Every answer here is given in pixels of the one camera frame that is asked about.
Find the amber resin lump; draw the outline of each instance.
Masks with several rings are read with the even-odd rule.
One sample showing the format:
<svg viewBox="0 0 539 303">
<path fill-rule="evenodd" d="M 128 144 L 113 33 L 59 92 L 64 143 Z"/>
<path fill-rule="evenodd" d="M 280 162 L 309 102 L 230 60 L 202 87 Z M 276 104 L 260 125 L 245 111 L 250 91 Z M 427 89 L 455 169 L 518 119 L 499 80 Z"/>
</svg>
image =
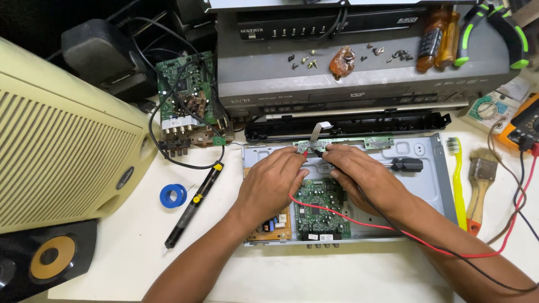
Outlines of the amber resin lump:
<svg viewBox="0 0 539 303">
<path fill-rule="evenodd" d="M 343 46 L 329 63 L 329 69 L 337 76 L 346 76 L 354 69 L 356 55 L 350 46 Z"/>
</svg>

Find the white desk surface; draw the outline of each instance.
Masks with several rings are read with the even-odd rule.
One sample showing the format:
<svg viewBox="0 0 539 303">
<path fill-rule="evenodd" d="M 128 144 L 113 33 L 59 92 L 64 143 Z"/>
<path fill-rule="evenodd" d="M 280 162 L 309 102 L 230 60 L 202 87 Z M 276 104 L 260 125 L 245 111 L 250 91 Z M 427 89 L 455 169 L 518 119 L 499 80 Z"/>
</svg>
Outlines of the white desk surface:
<svg viewBox="0 0 539 303">
<path fill-rule="evenodd" d="M 444 141 L 450 136 L 460 138 L 464 159 L 468 159 L 472 149 L 486 147 L 486 133 L 462 122 L 453 113 L 452 119 L 441 134 Z M 242 139 L 243 135 L 239 135 L 236 141 Z M 518 152 L 500 143 L 498 146 L 505 163 L 520 176 Z M 190 164 L 210 164 L 218 158 L 220 150 L 220 147 L 197 148 L 180 159 Z M 446 158 L 452 176 L 455 159 L 447 149 Z M 531 160 L 530 155 L 525 157 L 528 170 Z M 226 147 L 223 163 L 223 172 L 181 241 L 162 256 L 164 241 L 208 171 L 176 166 L 158 154 L 131 196 L 119 210 L 99 223 L 97 246 L 88 273 L 50 289 L 49 298 L 140 301 L 176 256 L 220 220 L 234 203 L 243 180 L 241 147 Z M 469 161 L 465 161 L 461 178 L 466 203 L 471 196 L 468 167 Z M 161 206 L 158 197 L 161 189 L 171 183 L 187 188 L 197 185 L 189 191 L 183 206 L 169 210 Z M 539 231 L 538 184 L 539 176 L 536 176 L 528 189 L 523 213 Z M 514 210 L 515 189 L 513 178 L 498 166 L 496 182 L 487 192 L 479 238 L 489 240 L 505 226 Z M 500 245 L 498 241 L 493 248 Z M 538 252 L 539 242 L 518 217 L 503 255 L 538 281 Z M 206 301 L 446 303 L 461 300 L 456 297 L 415 244 L 399 241 L 341 244 L 338 249 L 241 245 Z"/>
</svg>

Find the yellow toothbrush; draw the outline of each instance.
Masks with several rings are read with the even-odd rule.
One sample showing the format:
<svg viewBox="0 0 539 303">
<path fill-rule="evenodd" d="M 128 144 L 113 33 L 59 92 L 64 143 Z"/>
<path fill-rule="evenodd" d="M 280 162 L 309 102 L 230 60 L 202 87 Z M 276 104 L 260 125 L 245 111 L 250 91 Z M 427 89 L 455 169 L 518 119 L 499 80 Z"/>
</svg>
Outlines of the yellow toothbrush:
<svg viewBox="0 0 539 303">
<path fill-rule="evenodd" d="M 457 212 L 457 221 L 459 227 L 468 230 L 466 224 L 466 207 L 464 206 L 464 198 L 462 197 L 462 183 L 460 183 L 460 169 L 462 168 L 462 147 L 460 146 L 460 140 L 457 137 L 450 137 L 447 140 L 447 148 L 457 158 L 457 167 L 453 174 L 453 188 L 455 190 L 455 211 Z"/>
</svg>

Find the barcode sticker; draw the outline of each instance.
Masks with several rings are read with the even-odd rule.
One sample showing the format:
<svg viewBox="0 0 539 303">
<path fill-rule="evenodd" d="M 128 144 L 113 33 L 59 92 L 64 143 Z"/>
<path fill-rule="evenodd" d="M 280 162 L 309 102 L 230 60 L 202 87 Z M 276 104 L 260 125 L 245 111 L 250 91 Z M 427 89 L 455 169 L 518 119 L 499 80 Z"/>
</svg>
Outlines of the barcode sticker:
<svg viewBox="0 0 539 303">
<path fill-rule="evenodd" d="M 333 235 L 320 235 L 320 241 L 332 241 Z"/>
<path fill-rule="evenodd" d="M 182 121 L 181 120 L 178 120 L 178 119 L 172 119 L 170 120 L 170 126 L 181 126 L 182 125 Z"/>
</svg>

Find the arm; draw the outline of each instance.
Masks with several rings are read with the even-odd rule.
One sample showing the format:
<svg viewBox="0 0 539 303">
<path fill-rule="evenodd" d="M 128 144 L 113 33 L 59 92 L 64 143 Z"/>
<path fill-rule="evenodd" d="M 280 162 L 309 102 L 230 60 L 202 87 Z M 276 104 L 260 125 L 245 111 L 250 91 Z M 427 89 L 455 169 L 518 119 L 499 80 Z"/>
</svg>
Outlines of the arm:
<svg viewBox="0 0 539 303">
<path fill-rule="evenodd" d="M 276 150 L 253 166 L 228 213 L 161 273 L 142 302 L 202 302 L 236 248 L 290 204 L 288 193 L 294 194 L 309 174 L 300 170 L 305 158 L 296 151 L 295 147 Z"/>
<path fill-rule="evenodd" d="M 360 196 L 365 195 L 399 228 L 434 245 L 459 254 L 492 252 L 487 244 L 450 222 L 419 197 L 411 194 L 386 167 L 356 147 L 333 144 L 323 158 L 346 174 L 333 170 L 352 201 L 362 210 L 379 215 Z M 467 302 L 516 303 L 539 302 L 539 290 L 520 293 L 503 288 L 487 279 L 463 260 L 419 246 L 436 270 Z M 494 279 L 514 288 L 532 288 L 535 283 L 503 256 L 475 258 L 470 261 Z"/>
</svg>

